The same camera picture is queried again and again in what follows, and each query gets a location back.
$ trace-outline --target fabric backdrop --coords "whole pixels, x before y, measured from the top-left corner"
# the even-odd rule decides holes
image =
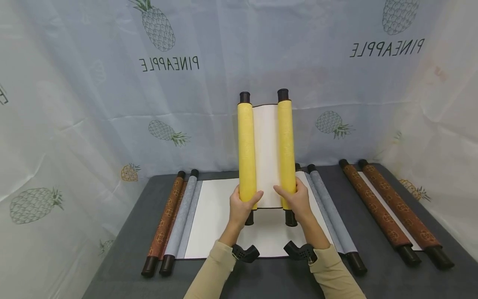
[[[478,258],[477,3],[135,2],[0,2],[3,297],[80,298],[148,178],[237,169],[244,90],[289,89],[298,163],[382,161]]]

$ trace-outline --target person's left hand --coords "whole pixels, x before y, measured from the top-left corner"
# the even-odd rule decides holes
[[[252,207],[262,198],[264,191],[257,191],[249,201],[243,202],[239,198],[239,185],[229,197],[229,224],[239,229],[244,228]]]

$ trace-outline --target beige sleeve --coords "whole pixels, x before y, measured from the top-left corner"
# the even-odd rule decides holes
[[[235,264],[232,248],[216,241],[184,299],[219,299]]]
[[[314,249],[314,252],[317,260],[310,265],[310,272],[320,284],[326,299],[365,298],[333,245],[328,249]]]

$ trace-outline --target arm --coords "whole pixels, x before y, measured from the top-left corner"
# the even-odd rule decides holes
[[[236,187],[229,198],[229,222],[219,240],[214,243],[184,299],[218,299],[221,296],[224,283],[236,264],[232,246],[237,242],[250,210],[263,194],[259,191],[250,201],[242,202],[239,199],[239,186]]]
[[[296,183],[295,194],[288,193],[280,186],[274,186],[274,190],[288,202],[304,231],[305,240],[314,247],[317,260],[310,265],[310,272],[327,299],[364,299],[365,295],[312,213],[307,187],[298,178]]]

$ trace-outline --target yellow silk roller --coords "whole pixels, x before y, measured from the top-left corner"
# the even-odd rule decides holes
[[[241,201],[249,201],[257,192],[256,152],[254,146],[254,116],[250,103],[250,94],[241,92],[238,104],[239,136],[239,194]],[[254,224],[251,211],[246,225]]]
[[[292,101],[289,99],[289,90],[277,91],[277,120],[279,124],[279,172],[281,187],[289,193],[296,192],[295,184],[295,157],[294,134],[292,125]],[[285,224],[296,226],[294,213],[289,208],[287,201],[281,197],[282,208],[285,210]]]

